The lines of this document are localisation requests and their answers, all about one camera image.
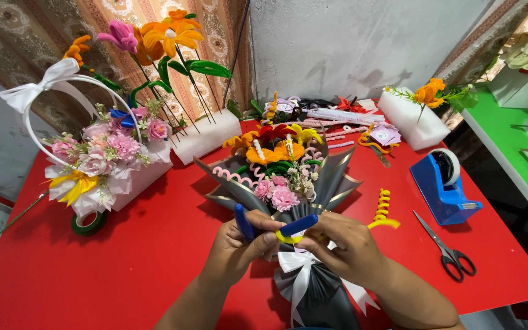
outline blue pliers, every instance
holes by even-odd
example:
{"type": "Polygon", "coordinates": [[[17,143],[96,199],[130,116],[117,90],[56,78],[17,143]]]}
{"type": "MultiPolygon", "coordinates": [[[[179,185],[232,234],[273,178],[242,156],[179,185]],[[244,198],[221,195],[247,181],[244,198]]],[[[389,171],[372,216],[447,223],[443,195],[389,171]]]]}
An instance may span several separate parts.
{"type": "MultiPolygon", "coordinates": [[[[242,236],[246,242],[251,242],[254,240],[255,233],[254,228],[246,218],[246,209],[241,204],[236,204],[235,209],[235,222],[238,224],[239,231],[242,233],[242,236]]],[[[292,235],[299,233],[303,230],[306,230],[319,221],[319,217],[316,214],[305,215],[304,217],[293,221],[288,225],[280,229],[280,233],[284,237],[291,237],[292,235]]]]}

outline white satin ribbon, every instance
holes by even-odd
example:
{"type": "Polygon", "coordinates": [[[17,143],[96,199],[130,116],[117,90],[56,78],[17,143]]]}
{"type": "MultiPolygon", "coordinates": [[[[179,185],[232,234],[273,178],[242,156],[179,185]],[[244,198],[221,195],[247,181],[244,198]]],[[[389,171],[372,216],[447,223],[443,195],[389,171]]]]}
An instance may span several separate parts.
{"type": "MultiPolygon", "coordinates": [[[[330,242],[328,248],[331,250],[334,247],[336,247],[335,243],[330,242]]],[[[297,311],[297,305],[301,299],[303,299],[304,294],[309,287],[311,266],[313,264],[321,264],[322,262],[309,251],[303,253],[278,252],[278,261],[281,264],[280,267],[282,268],[282,271],[285,273],[301,268],[293,283],[292,301],[290,302],[290,326],[293,328],[295,327],[294,321],[305,326],[299,312],[297,311]]],[[[350,292],[350,295],[354,298],[356,304],[360,307],[364,315],[366,315],[366,303],[380,309],[363,287],[348,282],[343,278],[341,278],[341,281],[350,292]]]]}
{"type": "Polygon", "coordinates": [[[79,71],[79,64],[74,58],[63,59],[51,65],[44,78],[38,84],[28,83],[22,86],[14,87],[0,92],[0,97],[6,101],[10,107],[19,113],[24,113],[29,110],[32,102],[44,90],[50,90],[54,83],[62,80],[79,71]]]}

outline white foam block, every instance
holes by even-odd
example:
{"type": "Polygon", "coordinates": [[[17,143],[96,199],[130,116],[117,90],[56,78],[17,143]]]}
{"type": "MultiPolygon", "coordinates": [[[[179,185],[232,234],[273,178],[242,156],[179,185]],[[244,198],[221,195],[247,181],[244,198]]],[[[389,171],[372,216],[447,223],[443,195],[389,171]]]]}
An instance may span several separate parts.
{"type": "Polygon", "coordinates": [[[187,165],[193,161],[193,157],[201,157],[209,152],[221,147],[225,140],[231,139],[232,136],[241,136],[242,128],[239,125],[238,117],[228,109],[222,109],[213,113],[216,123],[211,123],[207,118],[203,118],[195,123],[201,134],[199,134],[193,125],[185,127],[187,135],[177,134],[180,141],[172,136],[175,146],[172,147],[174,153],[183,164],[187,165]]]}
{"type": "MultiPolygon", "coordinates": [[[[401,89],[411,92],[406,87],[401,89]]],[[[391,124],[396,126],[413,151],[437,145],[450,132],[449,128],[428,107],[425,107],[421,120],[417,123],[421,114],[421,106],[391,95],[389,92],[382,92],[378,109],[391,124]]]]}

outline scissors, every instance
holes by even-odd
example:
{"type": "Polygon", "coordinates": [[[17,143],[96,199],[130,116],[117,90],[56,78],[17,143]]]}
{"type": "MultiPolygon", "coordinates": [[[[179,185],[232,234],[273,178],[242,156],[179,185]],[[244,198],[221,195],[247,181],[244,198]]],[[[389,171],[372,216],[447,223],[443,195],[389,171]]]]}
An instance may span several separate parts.
{"type": "Polygon", "coordinates": [[[442,241],[439,239],[437,235],[433,232],[433,230],[421,219],[421,217],[413,211],[416,218],[419,219],[419,222],[423,225],[423,228],[427,230],[431,238],[435,241],[437,246],[439,246],[439,249],[441,249],[441,264],[444,267],[444,270],[446,273],[448,273],[453,280],[455,280],[458,283],[461,283],[464,281],[464,273],[468,274],[469,276],[476,275],[476,266],[474,266],[474,263],[470,258],[468,258],[465,254],[461,253],[458,250],[451,250],[448,248],[442,241]],[[469,266],[472,268],[472,271],[469,271],[464,265],[459,262],[460,259],[463,259],[469,266]],[[456,276],[451,270],[449,269],[449,265],[453,266],[455,270],[458,272],[459,276],[456,276]]]}
{"type": "MultiPolygon", "coordinates": [[[[254,228],[252,225],[250,225],[250,222],[248,222],[248,219],[246,218],[246,209],[243,205],[236,204],[233,211],[235,213],[235,222],[238,225],[240,233],[242,233],[242,236],[246,242],[250,243],[254,240],[254,238],[256,238],[256,234],[254,232],[254,228]]],[[[312,227],[317,223],[317,221],[319,221],[319,217],[316,214],[305,215],[297,221],[293,221],[288,225],[283,226],[278,231],[276,236],[282,236],[286,243],[291,243],[292,240],[290,238],[292,235],[312,227]]]]}

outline hand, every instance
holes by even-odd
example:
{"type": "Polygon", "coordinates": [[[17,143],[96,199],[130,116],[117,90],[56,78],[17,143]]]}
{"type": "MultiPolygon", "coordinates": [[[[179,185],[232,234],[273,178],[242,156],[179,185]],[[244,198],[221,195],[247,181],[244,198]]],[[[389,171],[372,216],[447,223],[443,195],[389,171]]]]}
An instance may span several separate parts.
{"type": "Polygon", "coordinates": [[[305,236],[295,247],[311,252],[339,277],[372,291],[388,283],[388,259],[378,250],[370,229],[360,221],[324,211],[305,236]],[[311,238],[321,234],[328,239],[311,238]],[[327,248],[329,240],[337,245],[333,250],[327,248]]]}
{"type": "Polygon", "coordinates": [[[270,261],[272,254],[278,252],[279,243],[274,232],[285,223],[272,220],[259,210],[246,212],[246,218],[254,229],[265,232],[247,244],[235,219],[221,225],[199,275],[201,281],[231,287],[242,278],[254,259],[264,253],[264,259],[270,261]]]}

